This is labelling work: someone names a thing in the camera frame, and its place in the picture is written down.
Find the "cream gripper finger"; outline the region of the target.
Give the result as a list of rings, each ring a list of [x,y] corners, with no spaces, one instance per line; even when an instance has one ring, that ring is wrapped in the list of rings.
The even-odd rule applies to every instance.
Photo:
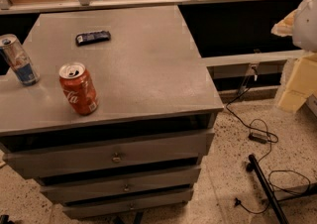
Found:
[[[293,23],[294,23],[294,16],[296,11],[293,10],[287,16],[285,16],[282,20],[276,23],[271,32],[280,37],[287,37],[293,34]]]
[[[317,91],[317,54],[306,53],[294,62],[277,107],[295,113]]]

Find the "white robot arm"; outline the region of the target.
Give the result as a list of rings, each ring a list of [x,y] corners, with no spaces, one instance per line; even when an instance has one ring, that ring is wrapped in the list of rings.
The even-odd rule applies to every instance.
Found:
[[[317,0],[303,0],[271,32],[280,37],[290,36],[293,44],[304,50],[294,62],[293,70],[277,101],[287,112],[296,112],[317,90]]]

